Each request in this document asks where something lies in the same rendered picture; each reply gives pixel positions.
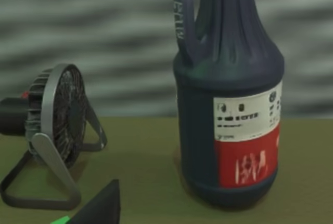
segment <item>black object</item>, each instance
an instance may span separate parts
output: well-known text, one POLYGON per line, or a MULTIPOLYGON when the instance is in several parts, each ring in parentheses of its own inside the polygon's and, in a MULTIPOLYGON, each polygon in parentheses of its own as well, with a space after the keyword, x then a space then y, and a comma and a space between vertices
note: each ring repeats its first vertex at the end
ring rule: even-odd
POLYGON ((107 144, 100 122, 85 94, 79 69, 60 64, 43 71, 34 80, 28 98, 6 98, 0 102, 0 133, 25 136, 29 150, 0 184, 3 201, 13 207, 70 210, 81 201, 81 193, 68 172, 80 151, 99 151, 107 144), (86 122, 99 139, 83 143, 86 122), (68 200, 22 199, 6 190, 29 159, 47 165, 69 191, 68 200))
MULTIPOLYGON (((284 58, 265 32, 254 0, 200 0, 196 20, 194 0, 174 0, 174 17, 179 52, 173 71, 184 178, 198 196, 214 205, 248 207, 269 190, 277 169, 253 186, 221 186, 226 169, 219 167, 216 144, 222 135, 216 134, 216 127, 222 125, 218 116, 229 108, 222 103, 215 107, 214 102, 259 95, 279 86, 284 58), (214 116, 220 122, 215 123, 214 116)), ((233 121, 224 116, 223 120, 233 121)), ((230 161, 230 171, 235 171, 232 166, 235 163, 230 161)))
POLYGON ((113 180, 66 224, 119 224, 119 181, 113 180))

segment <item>bottle handle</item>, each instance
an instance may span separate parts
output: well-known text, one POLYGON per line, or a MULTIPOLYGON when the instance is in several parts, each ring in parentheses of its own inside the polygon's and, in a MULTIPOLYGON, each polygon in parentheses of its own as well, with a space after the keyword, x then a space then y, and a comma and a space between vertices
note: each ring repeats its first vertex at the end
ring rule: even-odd
POLYGON ((173 9, 180 53, 188 65, 193 65, 205 52, 205 39, 196 38, 194 0, 173 0, 173 9))

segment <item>bottle base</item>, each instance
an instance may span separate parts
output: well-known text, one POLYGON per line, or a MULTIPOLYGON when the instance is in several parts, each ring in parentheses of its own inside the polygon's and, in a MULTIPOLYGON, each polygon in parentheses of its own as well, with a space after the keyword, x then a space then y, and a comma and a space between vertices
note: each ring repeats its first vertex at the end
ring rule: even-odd
POLYGON ((277 169, 270 177, 259 184, 233 189, 207 187, 188 179, 186 176, 185 181, 195 195, 211 205, 222 208, 245 209, 253 206, 266 195, 276 175, 277 169))

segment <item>rippled water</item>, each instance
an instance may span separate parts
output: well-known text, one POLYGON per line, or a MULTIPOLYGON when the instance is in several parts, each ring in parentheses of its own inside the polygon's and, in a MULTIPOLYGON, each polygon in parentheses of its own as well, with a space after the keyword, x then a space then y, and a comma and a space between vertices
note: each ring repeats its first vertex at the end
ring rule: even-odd
MULTIPOLYGON (((287 61, 284 114, 333 116, 333 0, 257 0, 287 61)), ((0 96, 75 63, 102 115, 175 115, 172 0, 0 0, 0 96)))

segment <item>black pointed object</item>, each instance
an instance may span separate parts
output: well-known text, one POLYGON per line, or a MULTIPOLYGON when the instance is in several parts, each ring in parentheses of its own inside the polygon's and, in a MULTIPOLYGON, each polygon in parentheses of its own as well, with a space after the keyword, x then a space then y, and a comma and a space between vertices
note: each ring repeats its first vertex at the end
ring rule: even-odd
POLYGON ((59 64, 39 74, 27 97, 0 102, 0 133, 25 136, 28 151, 0 183, 3 201, 13 207, 71 210, 81 201, 81 193, 68 168, 81 151, 99 151, 107 138, 85 94, 83 77, 73 64, 59 64), (98 134, 92 144, 83 142, 86 122, 98 134), (7 189, 34 158, 47 167, 67 188, 66 200, 21 198, 7 189))
POLYGON ((273 142, 280 111, 270 115, 275 102, 269 96, 275 91, 281 97, 284 58, 264 30, 255 0, 200 0, 196 20, 193 3, 174 0, 183 175, 202 199, 247 207, 269 190, 277 174, 273 142), (260 138, 269 141, 263 144, 260 138), (247 155, 259 157, 269 169, 248 176, 239 163, 247 155))
POLYGON ((113 180, 66 224, 119 224, 120 208, 119 181, 113 180))

